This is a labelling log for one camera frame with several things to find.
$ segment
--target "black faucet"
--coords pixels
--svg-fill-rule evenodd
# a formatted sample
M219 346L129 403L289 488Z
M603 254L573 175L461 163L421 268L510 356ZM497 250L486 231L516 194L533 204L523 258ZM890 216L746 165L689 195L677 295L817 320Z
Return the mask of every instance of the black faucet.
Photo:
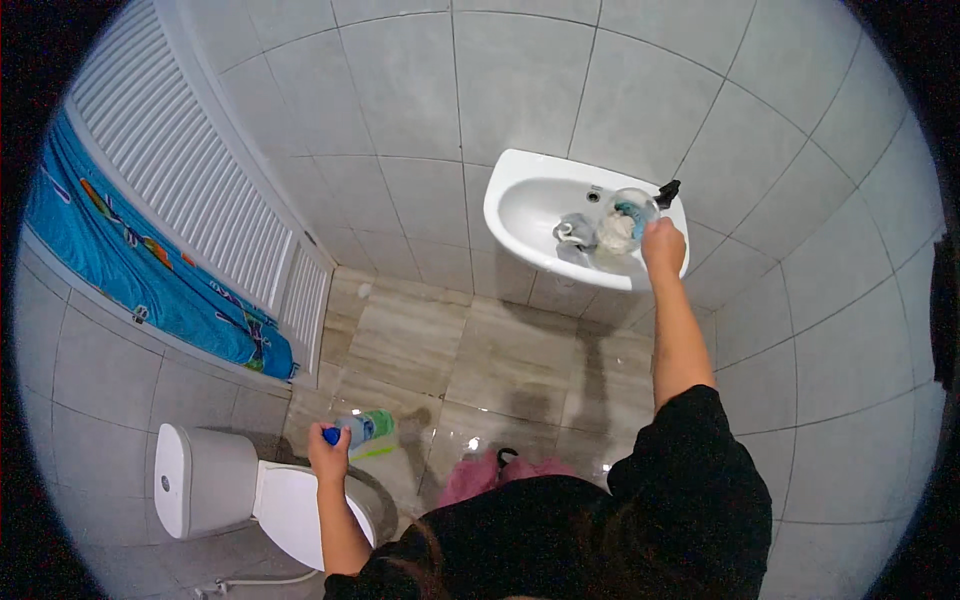
M672 180L660 189L660 193L654 198L654 202L657 203L660 210L666 210L678 193L680 193L680 180Z

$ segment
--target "bidet hose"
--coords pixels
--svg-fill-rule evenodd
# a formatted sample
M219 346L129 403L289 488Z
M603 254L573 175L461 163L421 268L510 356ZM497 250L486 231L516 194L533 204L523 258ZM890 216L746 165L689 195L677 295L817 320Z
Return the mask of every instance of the bidet hose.
M314 569L309 573L293 579L218 579L216 581L216 585L217 591L226 596L230 586L285 586L288 584L298 584L302 581L310 579L319 572L319 570ZM204 590L196 588L194 591L197 593L198 597L206 598L206 593Z
M271 580L271 579L227 579L227 580L224 581L223 583L224 583L225 585L227 585L227 586L282 586L282 585L284 585L284 584L298 584L298 583L300 583L301 581L306 581L306 580L310 579L311 577L313 577L314 575L316 575L316 574L319 573L319 572L320 572L320 571L318 571L317 569L314 569L314 570L310 571L309 573L306 573L305 575L301 575L301 576L299 576L299 577L295 577L294 579L276 579L276 580Z

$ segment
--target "black border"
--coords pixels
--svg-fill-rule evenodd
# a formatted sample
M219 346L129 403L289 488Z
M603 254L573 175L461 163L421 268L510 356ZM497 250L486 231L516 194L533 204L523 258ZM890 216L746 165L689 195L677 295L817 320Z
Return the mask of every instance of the black border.
M5 598L105 597L72 553L26 442L16 385L11 290L24 191L36 149L86 50L123 4L122 0L3 2L0 595ZM937 161L948 236L953 247L960 249L960 5L946 0L849 0L847 5L895 65L918 113ZM954 392L948 404L955 407L956 401ZM898 552L868 597L957 596L960 447L957 411L951 414L945 424L949 435L941 447L942 462Z

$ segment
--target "blue cloth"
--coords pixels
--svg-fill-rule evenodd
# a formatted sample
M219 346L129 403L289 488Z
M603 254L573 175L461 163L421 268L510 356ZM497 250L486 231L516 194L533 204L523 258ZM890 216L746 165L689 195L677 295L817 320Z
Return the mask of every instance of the blue cloth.
M110 184L67 116L42 148L26 222L102 294L184 342L271 377L298 365L277 323L196 266Z

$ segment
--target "woman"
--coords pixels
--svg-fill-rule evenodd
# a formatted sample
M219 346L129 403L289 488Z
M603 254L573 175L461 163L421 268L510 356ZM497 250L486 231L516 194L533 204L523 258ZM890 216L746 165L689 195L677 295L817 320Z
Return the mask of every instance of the woman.
M344 498L349 433L310 431L326 598L756 598L771 502L731 434L678 273L683 235L648 224L657 302L653 423L611 468L611 493L564 475L522 479L427 513L372 551Z

